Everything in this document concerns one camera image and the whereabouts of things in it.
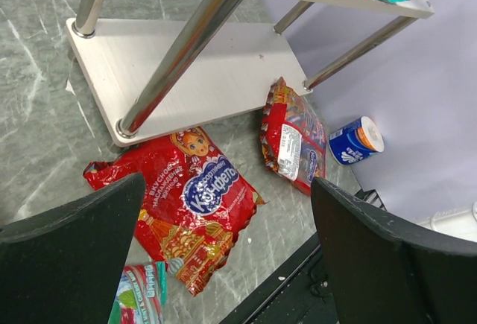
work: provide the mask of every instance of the red candy bag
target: red candy bag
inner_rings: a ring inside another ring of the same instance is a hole
[[[260,131],[265,165],[310,195],[325,177],[326,133],[305,101],[281,77],[270,89]]]
[[[146,193],[134,235],[195,296],[264,201],[201,128],[144,142],[115,162],[93,162],[83,175],[98,190],[136,172]]]

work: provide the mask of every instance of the gray marble floor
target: gray marble floor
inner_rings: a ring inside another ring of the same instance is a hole
[[[101,16],[186,20],[200,0],[106,0]],[[81,176],[93,160],[112,160],[113,145],[64,31],[79,0],[0,0],[0,225],[74,200],[91,190]],[[232,21],[266,22],[259,0]],[[218,323],[314,231],[309,198],[264,169],[259,113],[205,126],[233,164],[268,201],[241,232],[229,263],[190,297],[169,281],[167,323]],[[358,189],[349,169],[327,159],[328,178]],[[129,263],[147,254],[134,241]]]

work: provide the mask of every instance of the toilet paper roll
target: toilet paper roll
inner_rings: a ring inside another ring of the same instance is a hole
[[[360,117],[329,136],[329,149],[343,165],[354,164],[385,149],[381,133],[368,117]]]

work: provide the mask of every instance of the barcode sticker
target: barcode sticker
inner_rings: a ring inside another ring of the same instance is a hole
[[[331,136],[329,136],[329,140],[333,140],[334,138],[339,137],[341,134],[343,134],[343,130],[342,130],[342,129],[340,129],[340,130],[334,132]]]
[[[282,125],[278,150],[278,174],[295,181],[300,168],[301,134],[287,124]]]

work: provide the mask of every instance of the matryoshka doll illustration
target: matryoshka doll illustration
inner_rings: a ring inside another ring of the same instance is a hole
[[[209,137],[201,128],[189,128],[181,132],[171,134],[172,143],[182,150],[187,156],[191,157],[193,166],[211,159],[211,152],[215,150]]]

